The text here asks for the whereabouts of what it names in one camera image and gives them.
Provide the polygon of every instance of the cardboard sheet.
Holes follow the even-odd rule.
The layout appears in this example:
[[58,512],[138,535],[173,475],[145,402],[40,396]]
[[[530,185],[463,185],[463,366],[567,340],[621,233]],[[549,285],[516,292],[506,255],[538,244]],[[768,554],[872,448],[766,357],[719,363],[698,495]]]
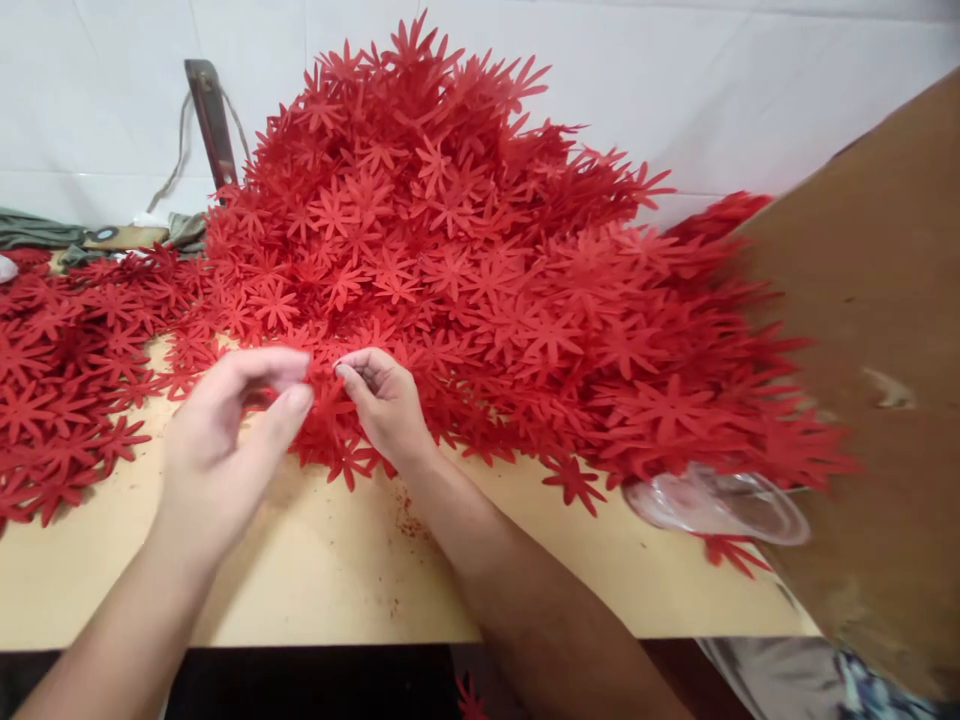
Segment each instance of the cardboard sheet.
[[819,341],[800,380],[865,468],[795,496],[812,543],[764,552],[826,635],[960,700],[960,72],[742,233],[786,292],[754,319]]

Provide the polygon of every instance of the pile of red flowers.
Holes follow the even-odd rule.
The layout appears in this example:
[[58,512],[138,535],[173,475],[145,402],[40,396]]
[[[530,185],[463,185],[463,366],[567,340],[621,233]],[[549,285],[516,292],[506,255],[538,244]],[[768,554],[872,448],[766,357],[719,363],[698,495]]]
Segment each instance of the pile of red flowers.
[[[525,130],[545,69],[467,59],[423,21],[401,23],[393,49],[321,56],[245,184],[219,193],[206,258],[28,271],[0,296],[0,522],[78,502],[94,450],[130,441],[105,413],[182,396],[222,335],[313,353],[317,403],[293,450],[351,488],[382,459],[331,366],[368,345],[411,369],[438,442],[488,463],[539,457],[543,482],[594,514],[604,485],[692,460],[815,488],[852,468],[839,430],[769,388],[806,342],[751,330],[739,311],[763,286],[720,279],[742,245],[728,232],[767,200],[733,196],[666,235],[631,227],[672,192],[666,173],[577,148],[574,127]],[[163,331],[171,370],[154,378],[142,344]],[[54,405],[81,396],[69,417]]]

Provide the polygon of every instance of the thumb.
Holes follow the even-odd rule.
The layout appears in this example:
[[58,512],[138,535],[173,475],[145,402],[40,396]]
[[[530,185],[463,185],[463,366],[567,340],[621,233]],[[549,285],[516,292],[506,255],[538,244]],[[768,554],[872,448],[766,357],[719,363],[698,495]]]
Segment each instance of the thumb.
[[360,373],[343,363],[337,365],[334,372],[338,378],[343,380],[343,389],[347,391],[347,395],[353,400],[358,410],[372,409],[376,398],[370,392],[370,388],[367,387],[366,380],[360,377]]
[[262,478],[266,486],[312,405],[313,388],[309,385],[297,383],[284,390],[237,450],[234,458],[239,470],[258,480]]

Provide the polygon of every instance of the fingernail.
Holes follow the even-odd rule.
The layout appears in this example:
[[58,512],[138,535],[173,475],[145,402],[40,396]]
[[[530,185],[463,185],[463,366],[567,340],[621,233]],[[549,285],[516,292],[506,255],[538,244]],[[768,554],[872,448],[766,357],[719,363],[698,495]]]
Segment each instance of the fingernail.
[[306,412],[313,405],[313,390],[309,385],[294,385],[286,392],[287,407],[292,412]]

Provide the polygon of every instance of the white tile wall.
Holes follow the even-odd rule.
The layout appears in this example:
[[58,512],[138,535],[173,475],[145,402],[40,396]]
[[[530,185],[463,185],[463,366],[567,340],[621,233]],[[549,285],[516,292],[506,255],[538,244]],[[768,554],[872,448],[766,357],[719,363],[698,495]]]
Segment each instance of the white tile wall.
[[[535,119],[672,167],[680,194],[640,218],[665,225],[782,192],[960,65],[958,0],[2,0],[0,205],[123,222],[176,161],[184,59],[214,62],[253,141],[316,53],[382,47],[427,7],[455,46],[553,65]],[[161,210],[213,189],[189,127]]]

